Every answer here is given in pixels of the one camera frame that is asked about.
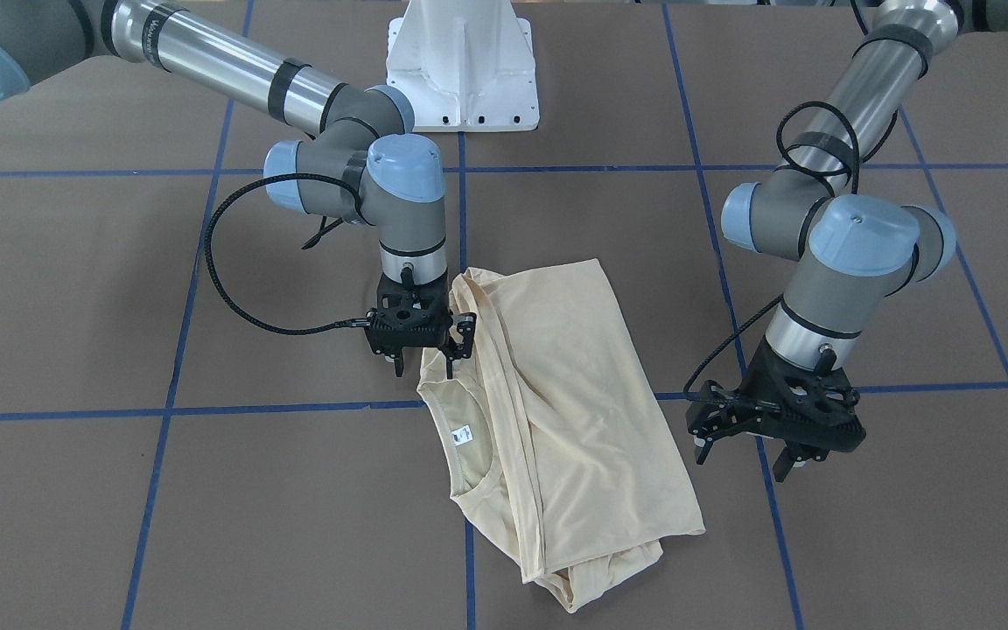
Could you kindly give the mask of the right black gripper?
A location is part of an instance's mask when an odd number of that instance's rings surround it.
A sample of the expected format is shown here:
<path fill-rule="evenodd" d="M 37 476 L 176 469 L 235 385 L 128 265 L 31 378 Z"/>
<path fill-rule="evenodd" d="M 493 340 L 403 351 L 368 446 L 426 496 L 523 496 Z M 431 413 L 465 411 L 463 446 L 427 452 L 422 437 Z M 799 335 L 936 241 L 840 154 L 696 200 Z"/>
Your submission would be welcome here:
<path fill-rule="evenodd" d="M 376 298 L 377 305 L 368 316 L 367 340 L 375 354 L 388 356 L 397 378 L 404 375 L 405 347 L 439 348 L 447 379 L 453 379 L 457 362 L 472 358 L 477 316 L 460 312 L 452 319 L 446 274 L 411 290 L 381 275 Z M 451 336 L 452 323 L 459 340 Z"/>

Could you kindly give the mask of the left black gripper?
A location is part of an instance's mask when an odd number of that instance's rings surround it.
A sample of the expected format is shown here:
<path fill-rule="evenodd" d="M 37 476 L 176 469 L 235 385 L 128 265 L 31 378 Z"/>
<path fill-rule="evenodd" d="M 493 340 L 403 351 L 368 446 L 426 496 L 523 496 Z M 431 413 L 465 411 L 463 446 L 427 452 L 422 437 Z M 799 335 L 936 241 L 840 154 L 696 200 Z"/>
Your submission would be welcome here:
<path fill-rule="evenodd" d="M 763 339 L 735 391 L 707 381 L 689 394 L 688 433 L 695 439 L 695 462 L 704 464 L 711 448 L 737 436 L 743 427 L 735 403 L 739 397 L 760 407 L 756 433 L 787 440 L 773 462 L 773 481 L 784 482 L 797 466 L 824 461 L 828 448 L 855 446 L 855 388 L 843 368 L 835 368 L 831 346 L 818 353 L 815 368 L 797 367 L 781 358 Z"/>

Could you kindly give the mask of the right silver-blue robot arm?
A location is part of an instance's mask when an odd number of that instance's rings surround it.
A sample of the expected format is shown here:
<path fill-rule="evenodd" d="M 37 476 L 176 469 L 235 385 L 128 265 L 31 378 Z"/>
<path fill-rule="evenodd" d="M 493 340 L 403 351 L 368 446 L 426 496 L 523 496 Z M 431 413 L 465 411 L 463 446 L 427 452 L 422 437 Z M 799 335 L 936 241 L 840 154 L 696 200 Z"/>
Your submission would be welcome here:
<path fill-rule="evenodd" d="M 296 131 L 295 139 L 269 148 L 262 176 L 222 200 L 205 228 L 206 270 L 229 310 L 283 336 L 360 328 L 372 354 L 397 375 L 408 348 L 440 361 L 445 378 L 472 358 L 477 318 L 454 311 L 447 296 L 440 150 L 413 132 L 407 95 L 391 85 L 353 87 L 180 1 L 0 1 L 0 101 L 100 57 L 159 69 Z M 257 191 L 287 210 L 319 216 L 307 248 L 334 228 L 374 228 L 381 275 L 367 316 L 282 327 L 228 294 L 215 261 L 216 228 L 237 200 Z"/>

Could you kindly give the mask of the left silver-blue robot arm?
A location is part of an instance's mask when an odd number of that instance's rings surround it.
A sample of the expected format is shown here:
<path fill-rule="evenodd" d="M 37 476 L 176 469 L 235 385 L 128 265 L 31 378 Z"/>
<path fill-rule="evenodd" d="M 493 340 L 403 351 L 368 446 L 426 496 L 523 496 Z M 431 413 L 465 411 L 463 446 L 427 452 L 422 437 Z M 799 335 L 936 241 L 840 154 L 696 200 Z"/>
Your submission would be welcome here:
<path fill-rule="evenodd" d="M 957 236 L 940 211 L 860 194 L 860 175 L 935 57 L 989 32 L 1008 32 L 1008 1 L 884 1 L 827 99 L 794 108 L 813 112 L 807 128 L 785 141 L 780 120 L 772 175 L 729 192 L 724 238 L 797 267 L 761 310 L 769 323 L 739 386 L 685 384 L 698 464 L 720 439 L 760 435 L 783 442 L 772 475 L 784 481 L 863 443 L 845 360 L 881 300 L 943 269 Z"/>

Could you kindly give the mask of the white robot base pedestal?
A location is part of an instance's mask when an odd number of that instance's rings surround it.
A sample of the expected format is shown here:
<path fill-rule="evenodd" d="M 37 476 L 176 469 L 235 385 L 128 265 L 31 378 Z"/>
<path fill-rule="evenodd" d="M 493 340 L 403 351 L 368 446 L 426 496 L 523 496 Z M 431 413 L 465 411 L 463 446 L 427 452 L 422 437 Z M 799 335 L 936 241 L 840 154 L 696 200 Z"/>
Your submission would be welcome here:
<path fill-rule="evenodd" d="M 416 133 L 539 127 L 532 25 L 508 1 L 411 1 L 387 33 L 387 83 Z"/>

